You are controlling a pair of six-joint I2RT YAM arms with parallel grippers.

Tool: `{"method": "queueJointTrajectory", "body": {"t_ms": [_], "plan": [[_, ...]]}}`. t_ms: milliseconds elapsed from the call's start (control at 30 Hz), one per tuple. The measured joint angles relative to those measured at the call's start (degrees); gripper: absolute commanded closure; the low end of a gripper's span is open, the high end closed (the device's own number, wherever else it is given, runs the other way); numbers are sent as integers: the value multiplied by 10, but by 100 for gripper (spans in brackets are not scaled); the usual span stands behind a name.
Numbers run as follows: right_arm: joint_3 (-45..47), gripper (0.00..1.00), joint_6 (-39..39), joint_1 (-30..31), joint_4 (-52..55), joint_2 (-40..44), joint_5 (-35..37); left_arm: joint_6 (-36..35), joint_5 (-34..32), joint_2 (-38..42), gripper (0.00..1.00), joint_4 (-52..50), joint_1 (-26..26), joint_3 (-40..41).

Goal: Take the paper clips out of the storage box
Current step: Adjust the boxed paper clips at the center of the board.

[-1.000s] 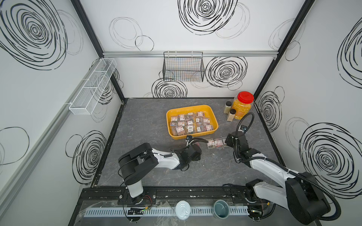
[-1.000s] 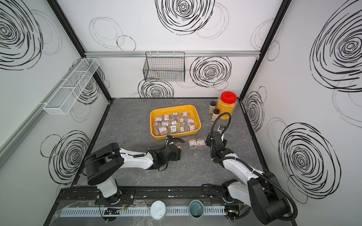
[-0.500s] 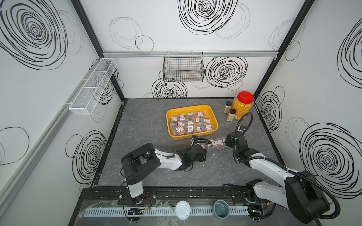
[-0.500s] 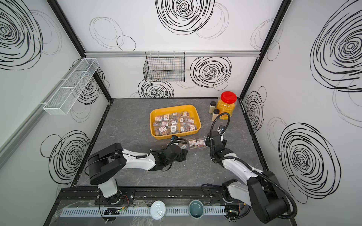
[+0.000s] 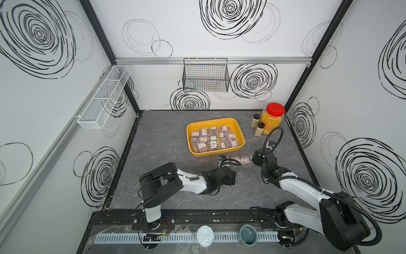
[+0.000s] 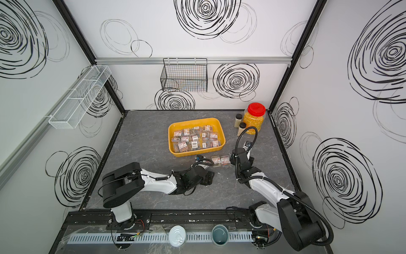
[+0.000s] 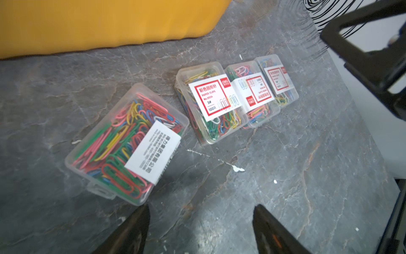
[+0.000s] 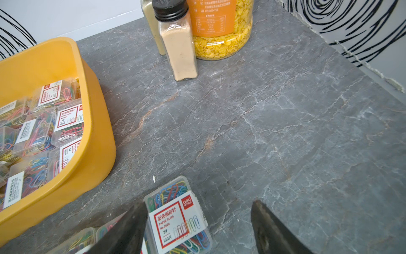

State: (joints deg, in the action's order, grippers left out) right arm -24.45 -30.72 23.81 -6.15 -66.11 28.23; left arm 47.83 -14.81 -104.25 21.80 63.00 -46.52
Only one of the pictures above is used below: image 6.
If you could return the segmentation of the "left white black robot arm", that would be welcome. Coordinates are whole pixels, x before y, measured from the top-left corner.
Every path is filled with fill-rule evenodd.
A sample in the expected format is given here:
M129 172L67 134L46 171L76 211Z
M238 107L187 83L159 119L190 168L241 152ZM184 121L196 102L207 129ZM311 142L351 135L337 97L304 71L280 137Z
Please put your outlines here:
M197 158L188 169L164 175L147 171L134 162L104 175L98 194L103 198L103 207L113 212L117 223L123 223L134 218L130 199L137 193L190 195L197 186L212 184L215 173L208 168L213 166L212 160Z

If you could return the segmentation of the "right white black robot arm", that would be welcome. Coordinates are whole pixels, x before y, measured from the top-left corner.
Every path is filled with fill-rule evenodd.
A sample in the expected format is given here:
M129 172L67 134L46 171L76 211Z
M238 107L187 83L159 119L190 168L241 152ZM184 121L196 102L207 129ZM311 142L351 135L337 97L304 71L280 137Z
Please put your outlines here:
M243 148L232 151L236 180L260 193L266 202L254 208L254 219L279 231L295 251L314 246L328 246L334 240L332 226L318 212L304 192L281 187L253 166L250 152Z

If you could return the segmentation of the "clear paper clip box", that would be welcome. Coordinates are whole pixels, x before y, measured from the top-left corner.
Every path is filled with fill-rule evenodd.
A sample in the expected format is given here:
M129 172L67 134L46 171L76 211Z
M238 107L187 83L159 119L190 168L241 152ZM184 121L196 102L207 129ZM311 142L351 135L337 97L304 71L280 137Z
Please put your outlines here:
M223 167L228 167L231 165L229 156L221 156L221 164Z
M212 156L211 160L213 161L213 167L221 167L222 162L221 162L221 157L220 156Z

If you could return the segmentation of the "yellow plastic storage tray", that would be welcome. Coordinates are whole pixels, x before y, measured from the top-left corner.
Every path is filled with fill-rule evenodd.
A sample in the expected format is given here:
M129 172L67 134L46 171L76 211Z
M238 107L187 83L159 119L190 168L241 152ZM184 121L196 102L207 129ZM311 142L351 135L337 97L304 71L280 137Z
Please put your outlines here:
M211 148L209 147L209 148L204 148L204 149L199 149L199 150L194 150L194 151L192 151L191 149L188 149L188 151L185 151L185 152L176 152L175 147L174 147L174 142L172 142L172 138L174 137L174 133L176 131L183 131L184 129L187 129L187 128L193 129L194 127L197 127L197 126L203 127L205 125L212 126L213 131L217 132L218 139L221 144L220 146L211 147ZM196 120L176 122L176 123L171 124L168 128L169 151L175 157L185 157L185 156L192 156L192 155L197 155L197 154L202 154L202 153L220 151L221 149L223 149L225 144L226 144L225 134L224 134L222 125L217 118L211 117L211 118L205 118L205 119L196 119Z

